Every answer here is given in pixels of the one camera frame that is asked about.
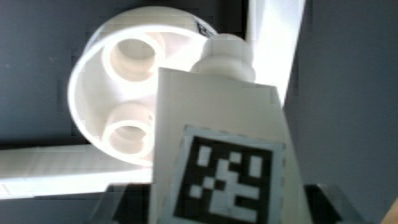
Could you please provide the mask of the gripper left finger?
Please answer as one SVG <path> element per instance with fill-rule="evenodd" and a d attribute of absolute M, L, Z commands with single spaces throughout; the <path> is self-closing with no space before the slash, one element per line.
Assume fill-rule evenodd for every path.
<path fill-rule="evenodd" d="M 147 224 L 149 184 L 111 184 L 101 194 L 86 224 Z"/>

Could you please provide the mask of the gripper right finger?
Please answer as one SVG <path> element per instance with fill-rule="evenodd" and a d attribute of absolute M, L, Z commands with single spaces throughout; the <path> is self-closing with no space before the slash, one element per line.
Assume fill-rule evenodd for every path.
<path fill-rule="evenodd" d="M 314 224 L 367 224 L 335 185 L 303 186 Z"/>

